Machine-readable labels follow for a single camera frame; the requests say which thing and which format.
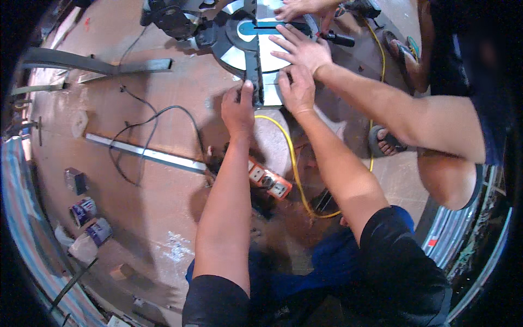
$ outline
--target forearm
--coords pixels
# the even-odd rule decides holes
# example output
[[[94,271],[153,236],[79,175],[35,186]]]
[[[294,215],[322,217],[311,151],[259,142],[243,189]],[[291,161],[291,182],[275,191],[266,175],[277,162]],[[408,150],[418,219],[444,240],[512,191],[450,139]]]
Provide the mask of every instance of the forearm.
[[[406,108],[416,109],[415,99],[400,89],[329,64],[317,69],[314,77],[369,119],[389,128],[400,139],[411,138]]]
[[[342,210],[356,241],[372,215],[388,206],[376,177],[313,111],[297,120],[311,141],[323,182]]]
[[[248,285],[251,194],[247,171],[249,137],[231,139],[196,233],[194,276],[218,275]],[[216,258],[230,262],[216,262]]]

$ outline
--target hand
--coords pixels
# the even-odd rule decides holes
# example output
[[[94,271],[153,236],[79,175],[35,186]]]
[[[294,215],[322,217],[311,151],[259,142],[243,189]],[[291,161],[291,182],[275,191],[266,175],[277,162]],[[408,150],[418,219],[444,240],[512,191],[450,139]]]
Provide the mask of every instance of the hand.
[[[287,74],[291,75],[292,84]],[[314,112],[314,80],[305,66],[287,66],[280,70],[278,80],[283,102],[295,118],[304,112]]]
[[[286,40],[273,35],[269,35],[269,40],[289,51],[289,53],[272,51],[270,54],[273,56],[286,60],[293,65],[305,65],[312,76],[320,66],[332,64],[331,50],[324,39],[318,38],[317,43],[313,42],[291,24],[286,24],[285,27],[277,25],[276,29]]]
[[[253,82],[246,80],[236,101],[238,89],[233,87],[225,93],[222,100],[222,119],[229,130],[231,139],[250,138],[254,127]]]
[[[305,14],[318,14],[321,18],[321,32],[328,30],[334,19],[340,0],[283,0],[284,6],[274,10],[277,20],[291,21]]]

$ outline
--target sleeve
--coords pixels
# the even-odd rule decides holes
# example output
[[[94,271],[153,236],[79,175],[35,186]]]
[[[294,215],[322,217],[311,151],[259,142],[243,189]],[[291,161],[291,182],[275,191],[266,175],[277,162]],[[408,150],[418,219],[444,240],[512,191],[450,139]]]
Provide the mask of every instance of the sleeve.
[[[182,326],[245,326],[248,303],[249,297],[234,282],[220,276],[198,276],[189,285]]]
[[[418,246],[398,210],[388,207],[367,222],[360,241],[362,278],[395,324],[441,325],[450,310],[443,271]]]

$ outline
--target sandal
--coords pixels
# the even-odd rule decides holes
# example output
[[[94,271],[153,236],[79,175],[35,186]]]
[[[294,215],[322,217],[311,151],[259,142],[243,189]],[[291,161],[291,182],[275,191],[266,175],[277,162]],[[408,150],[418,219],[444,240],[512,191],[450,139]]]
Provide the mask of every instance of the sandal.
[[[393,51],[390,47],[390,42],[392,40],[398,41],[396,43],[397,48],[398,48],[397,54],[393,53]],[[405,80],[405,84],[408,87],[409,93],[411,95],[414,95],[414,90],[416,90],[416,88],[414,87],[414,83],[412,82],[411,77],[408,75],[407,66],[405,64],[405,56],[406,56],[406,54],[412,55],[411,50],[409,48],[407,48],[406,46],[404,46],[401,42],[399,42],[397,36],[389,30],[383,31],[383,41],[382,42],[383,42],[383,45],[385,46],[385,48],[387,49],[387,51],[392,56],[392,58],[395,58],[398,65],[400,66],[400,72],[401,72],[401,75],[403,76],[403,79]]]
[[[385,154],[383,151],[381,151],[379,143],[381,141],[387,142],[388,145],[393,146],[397,153],[403,152],[407,150],[407,146],[403,145],[394,135],[392,135],[390,132],[387,133],[385,138],[383,140],[378,140],[378,132],[382,129],[385,129],[385,127],[376,125],[372,127],[369,131],[369,147],[371,153],[374,155],[375,158],[380,158],[383,156],[390,156],[392,154]]]

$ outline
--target dirt floor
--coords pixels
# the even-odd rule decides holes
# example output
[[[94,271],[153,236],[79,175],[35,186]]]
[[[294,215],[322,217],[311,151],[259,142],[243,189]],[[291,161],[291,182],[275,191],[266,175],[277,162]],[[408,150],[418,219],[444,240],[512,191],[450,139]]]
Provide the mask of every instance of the dirt floor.
[[[413,36],[420,45],[415,1],[378,1],[388,28]],[[87,9],[80,23],[58,46],[58,50],[80,55],[94,54],[97,59],[117,63],[126,48],[142,31],[139,25],[141,0],[98,0]],[[52,37],[46,47],[52,44]],[[375,42],[365,31],[357,37],[355,48],[333,47],[334,60],[367,77],[379,79],[381,55]],[[158,110],[169,105],[184,106],[194,116],[205,146],[223,148],[229,135],[220,118],[223,93],[238,85],[235,76],[222,68],[210,53],[180,51],[175,41],[149,26],[126,57],[126,62],[172,58],[172,72],[136,74],[120,80],[131,92],[144,97]],[[405,87],[399,70],[387,55],[385,81]],[[32,84],[48,84],[60,78],[55,69],[36,69]],[[33,93],[31,117],[42,116],[42,147],[37,134],[32,136],[32,155],[38,164],[45,210],[53,224],[62,224],[76,236],[83,232],[71,220],[68,207],[83,196],[76,196],[64,185],[63,172],[74,167],[88,176],[89,191],[99,213],[114,229],[113,238],[100,248],[99,260],[83,277],[90,290],[117,309],[130,312],[133,297],[154,304],[148,317],[156,321],[181,325],[181,309],[187,292],[185,273],[194,258],[196,223],[205,204],[209,188],[202,175],[146,161],[141,187],[135,187],[118,174],[108,155],[108,148],[75,139],[71,133],[73,115],[85,110],[89,117],[86,132],[112,138],[125,124],[147,120],[151,110],[120,92],[118,78],[78,84],[85,72],[72,70],[67,76],[69,87],[62,91]],[[367,149],[368,120],[329,90],[317,93],[317,107],[346,144],[369,164]],[[279,112],[272,112],[282,123]],[[289,120],[289,129],[300,148],[300,174],[309,197],[317,195],[323,184],[311,161],[310,146],[299,128]],[[135,128],[121,140],[143,144],[152,124]],[[290,160],[285,139],[268,121],[256,123],[255,147],[264,155],[268,168],[288,178]],[[173,109],[163,114],[150,148],[201,160],[195,131],[183,112]],[[135,179],[139,169],[136,156],[123,155],[122,169]],[[416,154],[406,152],[391,158],[376,159],[373,172],[380,181],[391,204],[405,208],[415,223],[425,207],[427,192],[423,189],[416,168]],[[280,204],[270,220],[253,219],[261,231],[255,241],[281,257],[282,270],[295,274],[311,271],[308,249],[316,244],[330,226],[338,222],[326,219],[312,227],[296,194]],[[137,274],[115,281],[109,272],[120,264],[128,264]]]

